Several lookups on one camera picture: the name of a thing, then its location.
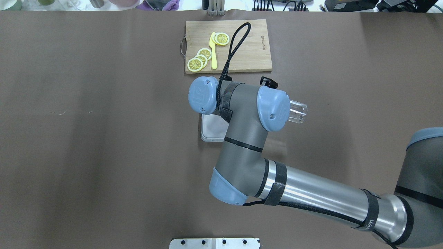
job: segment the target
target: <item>knife handle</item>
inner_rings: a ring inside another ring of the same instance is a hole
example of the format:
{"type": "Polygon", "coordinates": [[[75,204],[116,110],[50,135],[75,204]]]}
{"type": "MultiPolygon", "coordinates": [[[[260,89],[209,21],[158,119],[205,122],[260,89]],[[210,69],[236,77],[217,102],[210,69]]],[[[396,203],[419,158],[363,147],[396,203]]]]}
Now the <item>knife handle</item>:
{"type": "Polygon", "coordinates": [[[217,57],[215,56],[215,46],[211,47],[211,49],[212,49],[211,68],[217,69],[217,57]]]}

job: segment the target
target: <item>green object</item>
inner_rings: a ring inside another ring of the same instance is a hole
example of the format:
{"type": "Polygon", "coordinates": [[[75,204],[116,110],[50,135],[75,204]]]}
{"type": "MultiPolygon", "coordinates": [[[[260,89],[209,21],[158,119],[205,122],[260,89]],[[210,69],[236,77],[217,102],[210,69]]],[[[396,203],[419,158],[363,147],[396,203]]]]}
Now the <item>green object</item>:
{"type": "Polygon", "coordinates": [[[0,4],[0,10],[21,10],[22,9],[22,0],[17,0],[10,7],[8,6],[8,2],[5,5],[0,4]]]}
{"type": "Polygon", "coordinates": [[[38,0],[41,5],[51,5],[55,0],[38,0]]]}

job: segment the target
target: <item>white label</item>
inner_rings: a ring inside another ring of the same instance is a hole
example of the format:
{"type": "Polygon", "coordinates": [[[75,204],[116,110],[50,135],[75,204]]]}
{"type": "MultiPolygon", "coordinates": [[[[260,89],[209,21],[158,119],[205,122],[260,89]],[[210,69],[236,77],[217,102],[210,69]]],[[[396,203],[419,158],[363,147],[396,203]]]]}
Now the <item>white label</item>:
{"type": "Polygon", "coordinates": [[[346,3],[337,4],[334,9],[343,9],[346,6],[346,3]]]}

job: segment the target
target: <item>black band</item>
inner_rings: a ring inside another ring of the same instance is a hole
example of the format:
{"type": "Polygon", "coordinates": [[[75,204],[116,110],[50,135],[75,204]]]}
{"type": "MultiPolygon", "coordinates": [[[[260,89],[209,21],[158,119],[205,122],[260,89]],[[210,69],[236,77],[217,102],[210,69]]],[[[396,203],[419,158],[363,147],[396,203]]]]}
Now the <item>black band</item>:
{"type": "Polygon", "coordinates": [[[241,147],[244,147],[246,149],[250,149],[250,150],[256,151],[256,152],[260,152],[261,153],[263,151],[263,148],[255,147],[255,146],[250,145],[250,144],[245,144],[245,143],[237,141],[235,139],[228,138],[227,136],[225,136],[225,141],[226,142],[230,142],[230,143],[235,144],[235,145],[238,145],[238,146],[241,146],[241,147]]]}
{"type": "Polygon", "coordinates": [[[409,203],[403,197],[398,195],[396,196],[401,200],[404,209],[406,210],[406,227],[404,229],[404,232],[398,240],[392,243],[393,245],[400,245],[405,243],[408,240],[409,236],[411,235],[412,228],[414,226],[414,213],[412,212],[412,208],[409,205],[409,203]]]}
{"type": "Polygon", "coordinates": [[[288,170],[283,163],[276,163],[276,179],[272,184],[268,197],[264,201],[265,205],[277,206],[283,196],[286,187],[286,179],[288,178],[288,170]]]}
{"type": "Polygon", "coordinates": [[[240,83],[240,82],[229,83],[226,86],[225,91],[223,92],[223,95],[221,97],[218,110],[219,110],[220,116],[228,123],[231,121],[231,118],[232,118],[232,111],[231,111],[231,109],[229,109],[229,105],[231,104],[232,93],[237,88],[237,86],[239,86],[241,84],[244,84],[244,83],[240,83]]]}
{"type": "Polygon", "coordinates": [[[258,190],[257,194],[254,196],[255,198],[259,197],[261,192],[263,192],[266,180],[268,180],[268,173],[269,173],[269,160],[265,158],[263,180],[261,181],[260,189],[258,190]]]}
{"type": "Polygon", "coordinates": [[[378,218],[378,198],[366,189],[362,189],[368,197],[368,214],[366,215],[363,225],[354,227],[360,231],[373,231],[378,218]]]}
{"type": "Polygon", "coordinates": [[[417,192],[415,190],[408,189],[408,188],[398,186],[398,185],[397,185],[397,187],[395,187],[395,192],[402,194],[402,195],[406,195],[411,198],[414,198],[416,200],[422,201],[424,203],[431,204],[431,205],[439,207],[439,208],[443,208],[443,200],[439,199],[437,197],[423,194],[423,193],[417,192]]]}

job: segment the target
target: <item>cutting board handle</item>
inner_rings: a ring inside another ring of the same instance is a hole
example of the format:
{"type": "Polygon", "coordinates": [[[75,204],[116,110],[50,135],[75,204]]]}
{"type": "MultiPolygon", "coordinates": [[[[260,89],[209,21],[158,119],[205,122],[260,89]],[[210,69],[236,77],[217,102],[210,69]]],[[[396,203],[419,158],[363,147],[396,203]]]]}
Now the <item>cutting board handle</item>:
{"type": "Polygon", "coordinates": [[[186,42],[186,34],[185,34],[185,36],[183,37],[183,40],[182,40],[182,42],[180,43],[180,53],[183,55],[183,58],[185,58],[185,60],[186,60],[186,50],[187,50],[187,45],[188,45],[188,43],[186,42]]]}

